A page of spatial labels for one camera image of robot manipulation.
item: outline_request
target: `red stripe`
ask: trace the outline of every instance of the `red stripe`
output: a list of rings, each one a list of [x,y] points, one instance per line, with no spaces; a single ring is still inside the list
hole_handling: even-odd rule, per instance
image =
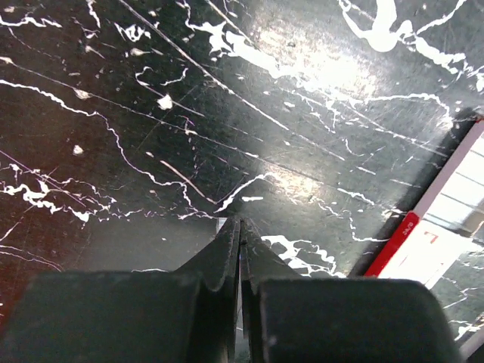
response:
[[[366,271],[365,276],[378,277],[385,266],[388,265],[388,262],[391,260],[391,258],[395,255],[396,251],[399,250],[407,237],[417,226],[419,221],[419,216],[417,216],[414,212],[408,212],[407,216],[403,219],[403,222],[400,223],[399,227],[386,243],[383,250],[373,261],[368,271]]]

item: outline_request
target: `red and white box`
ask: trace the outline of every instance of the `red and white box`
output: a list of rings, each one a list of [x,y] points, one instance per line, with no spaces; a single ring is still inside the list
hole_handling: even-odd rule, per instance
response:
[[[479,249],[484,221],[484,119],[479,119],[396,229],[365,276],[406,278],[431,288],[454,261]]]

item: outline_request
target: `marble tabletop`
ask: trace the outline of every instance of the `marble tabletop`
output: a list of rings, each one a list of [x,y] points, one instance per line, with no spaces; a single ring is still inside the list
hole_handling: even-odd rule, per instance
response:
[[[361,273],[482,112],[483,50],[482,0],[4,0],[0,323],[41,271],[174,269],[234,214]],[[433,288],[458,343],[483,257]]]

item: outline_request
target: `black object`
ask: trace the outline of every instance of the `black object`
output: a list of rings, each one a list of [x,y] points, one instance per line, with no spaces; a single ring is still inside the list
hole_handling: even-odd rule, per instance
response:
[[[38,276],[0,361],[233,361],[239,264],[252,362],[461,361],[422,284],[301,278],[237,219],[174,272]]]

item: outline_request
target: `black marble surface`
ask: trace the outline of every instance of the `black marble surface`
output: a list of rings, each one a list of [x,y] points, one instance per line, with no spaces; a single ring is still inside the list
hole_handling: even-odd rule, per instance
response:
[[[174,269],[235,213],[300,273],[354,274],[482,111],[482,0],[0,17],[0,321],[40,271]],[[482,262],[433,288],[459,343],[482,325]]]

